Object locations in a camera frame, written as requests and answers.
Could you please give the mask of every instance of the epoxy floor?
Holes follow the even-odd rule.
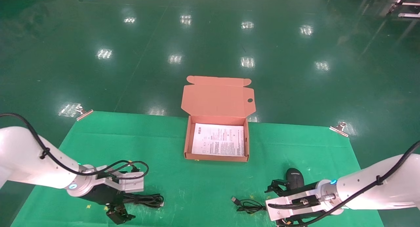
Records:
[[[0,111],[59,146],[78,104],[187,116],[188,75],[250,78],[250,121],[345,121],[364,168],[420,139],[420,24],[397,17],[412,8],[385,16],[393,1],[0,0]],[[0,190],[0,226],[30,190]],[[417,209],[380,214],[386,227],[420,222]]]

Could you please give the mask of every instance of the black mouse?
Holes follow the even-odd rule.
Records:
[[[300,188],[305,185],[302,173],[295,168],[290,168],[286,171],[286,180],[289,182],[288,190]]]

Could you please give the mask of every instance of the metal clip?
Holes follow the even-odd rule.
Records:
[[[348,134],[346,134],[345,132],[343,132],[345,126],[346,126],[346,123],[345,122],[340,122],[339,125],[337,125],[337,127],[332,127],[331,126],[330,127],[330,130],[332,130],[332,131],[334,131],[334,132],[336,132],[338,134],[341,134],[341,135],[343,135],[345,137],[348,137]]]
[[[83,109],[83,107],[82,106],[78,106],[77,108],[76,108],[76,111],[77,112],[79,112],[81,115],[76,119],[77,121],[80,121],[80,120],[82,120],[84,117],[86,117],[86,116],[88,116],[88,115],[90,115],[92,112],[93,112],[93,110],[89,110],[89,111],[86,111],[85,109]]]

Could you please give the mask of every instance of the black cable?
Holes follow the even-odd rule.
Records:
[[[299,203],[296,203],[296,204],[285,204],[285,205],[279,205],[279,204],[269,204],[268,205],[269,207],[271,207],[271,208],[274,208],[274,209],[282,209],[282,210],[287,210],[287,209],[290,209],[290,210],[297,210],[297,209],[302,209],[302,208],[306,208],[306,207],[309,207],[309,204],[303,204],[303,203],[301,203],[301,202],[299,202]]]
[[[371,188],[373,188],[375,186],[382,185],[383,182],[384,182],[384,180],[387,179],[387,178],[389,178],[391,175],[393,175],[393,173],[395,173],[404,164],[404,162],[419,147],[419,145],[420,145],[420,141],[414,143],[402,155],[402,157],[397,161],[397,163],[388,172],[386,172],[383,176],[379,176],[379,175],[376,176],[376,180],[374,182],[370,183],[366,187],[364,187],[361,190],[357,191],[355,194],[351,195],[350,197],[348,197],[348,199],[346,199],[345,201],[343,201],[339,205],[335,206],[334,208],[332,208],[328,212],[325,212],[324,214],[318,216],[317,218],[311,219],[310,221],[307,221],[307,222],[303,222],[303,223],[299,223],[299,224],[282,224],[282,226],[303,227],[303,226],[307,226],[309,224],[313,224],[313,223],[315,223],[317,221],[320,221],[321,219],[325,218],[326,216],[330,215],[332,212],[335,212],[336,210],[340,209],[342,206],[346,205],[348,202],[350,202],[351,200],[355,199],[357,196],[363,194],[365,191],[368,191],[369,189],[371,189]]]
[[[266,211],[267,208],[256,200],[243,199],[239,200],[232,197],[232,201],[238,206],[237,212],[247,212],[248,214],[254,214],[258,211]]]
[[[141,204],[152,208],[159,208],[163,206],[163,196],[160,194],[139,195],[125,193],[123,203],[133,203],[135,205]]]
[[[93,175],[97,175],[97,174],[101,174],[101,173],[111,174],[111,173],[117,172],[118,170],[120,170],[124,167],[130,166],[130,165],[136,164],[136,163],[143,164],[146,167],[146,171],[141,176],[127,177],[127,178],[123,178],[123,177],[118,178],[117,177],[117,179],[139,179],[139,178],[143,178],[144,176],[146,176],[146,174],[149,172],[149,166],[145,162],[143,162],[143,161],[131,161],[130,162],[130,161],[125,161],[125,160],[117,161],[117,162],[115,162],[115,163],[113,163],[113,164],[111,164],[111,165],[109,165],[109,166],[107,166],[107,167],[105,167],[101,170],[97,170],[95,172],[90,172],[90,173],[83,173],[83,172],[79,172],[79,171],[76,171],[76,170],[72,170],[71,168],[69,168],[66,165],[64,165],[63,163],[61,163],[57,158],[55,158],[54,155],[52,155],[50,153],[50,149],[47,148],[44,145],[44,143],[41,141],[39,135],[37,134],[37,132],[35,131],[33,126],[24,117],[22,117],[22,116],[20,116],[16,113],[2,113],[2,114],[0,114],[0,117],[4,117],[4,116],[12,116],[12,117],[16,117],[16,118],[20,119],[26,125],[26,127],[28,128],[31,135],[36,140],[36,143],[38,143],[38,145],[41,147],[41,149],[43,151],[42,156],[45,157],[45,155],[48,155],[51,158],[51,160],[53,160],[59,167],[62,167],[63,169],[67,170],[68,172],[74,173],[76,175],[81,175],[81,176],[93,176]],[[114,169],[110,172],[105,172],[106,170],[108,170],[111,167],[114,167],[114,166],[116,166],[117,164],[120,164],[120,163],[126,163],[126,164],[124,164],[123,166],[118,167],[118,168],[116,168],[116,169]]]

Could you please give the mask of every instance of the metal frame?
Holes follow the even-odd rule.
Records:
[[[391,5],[390,9],[388,10],[388,13],[392,13],[397,6],[400,5],[408,5],[408,6],[420,6],[420,3],[410,3],[410,2],[401,2],[402,0],[397,0],[394,4]],[[399,13],[399,17],[416,17],[420,18],[420,12],[419,13]]]

